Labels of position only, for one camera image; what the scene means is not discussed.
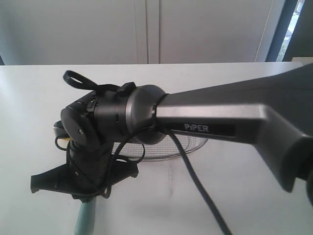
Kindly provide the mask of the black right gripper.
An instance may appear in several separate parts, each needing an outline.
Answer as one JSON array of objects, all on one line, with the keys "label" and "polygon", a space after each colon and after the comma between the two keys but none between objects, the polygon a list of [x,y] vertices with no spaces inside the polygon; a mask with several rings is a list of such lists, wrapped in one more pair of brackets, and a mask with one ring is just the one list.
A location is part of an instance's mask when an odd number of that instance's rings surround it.
[{"label": "black right gripper", "polygon": [[138,176],[137,164],[114,161],[108,167],[115,141],[114,112],[99,104],[73,102],[61,111],[61,122],[70,138],[69,167],[63,164],[32,175],[31,193],[40,190],[73,193],[69,170],[74,184],[84,193],[102,193],[105,188]]}]

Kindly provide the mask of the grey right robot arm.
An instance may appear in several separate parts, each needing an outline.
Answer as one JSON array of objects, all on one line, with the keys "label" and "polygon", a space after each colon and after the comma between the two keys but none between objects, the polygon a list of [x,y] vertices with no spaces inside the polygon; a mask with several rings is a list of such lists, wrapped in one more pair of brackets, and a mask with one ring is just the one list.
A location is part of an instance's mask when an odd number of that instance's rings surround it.
[{"label": "grey right robot arm", "polygon": [[106,197],[114,184],[138,175],[137,162],[120,155],[125,144],[153,145],[175,134],[250,144],[285,191],[299,178],[313,193],[312,64],[175,94],[133,82],[98,85],[71,70],[63,79],[88,93],[61,111],[56,139],[69,138],[67,161],[33,175],[33,193]]}]

